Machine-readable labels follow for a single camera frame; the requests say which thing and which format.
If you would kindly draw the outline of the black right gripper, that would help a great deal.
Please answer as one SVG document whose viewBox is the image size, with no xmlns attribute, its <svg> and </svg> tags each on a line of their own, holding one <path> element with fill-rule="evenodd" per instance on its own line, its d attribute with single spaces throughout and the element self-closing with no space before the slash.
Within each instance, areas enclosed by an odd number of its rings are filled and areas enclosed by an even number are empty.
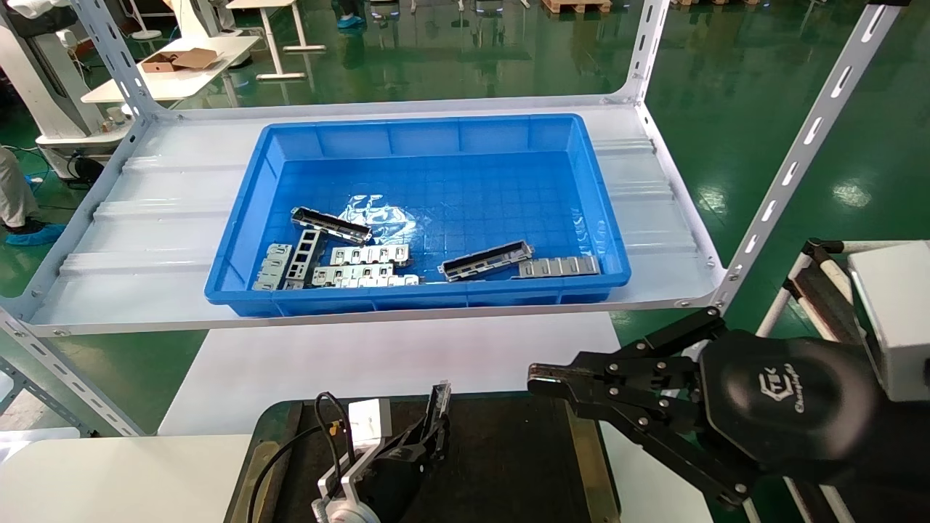
<svg viewBox="0 0 930 523">
<path fill-rule="evenodd" d="M 860 348 L 820 338 L 725 332 L 717 308 L 706 307 L 614 353 L 581 352 L 567 365 L 534 363 L 528 390 L 571 392 L 567 401 L 578 417 L 609 423 L 689 485 L 735 508 L 753 493 L 758 476 L 751 468 L 701 450 L 648 408 L 607 392 L 579 392 L 583 385 L 695 389 L 698 364 L 684 351 L 712 341 L 700 354 L 706 416 L 742 453 L 783 469 L 840 463 L 857 453 L 884 401 Z"/>
</svg>

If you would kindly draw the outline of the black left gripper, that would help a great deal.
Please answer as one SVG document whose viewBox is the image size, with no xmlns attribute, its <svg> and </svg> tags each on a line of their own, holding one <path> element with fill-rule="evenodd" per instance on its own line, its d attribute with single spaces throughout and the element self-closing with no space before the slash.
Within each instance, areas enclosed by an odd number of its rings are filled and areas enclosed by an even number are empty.
<svg viewBox="0 0 930 523">
<path fill-rule="evenodd" d="M 448 425 L 423 417 L 380 450 L 360 480 L 360 500 L 379 522 L 399 522 L 438 461 L 445 460 Z"/>
</svg>

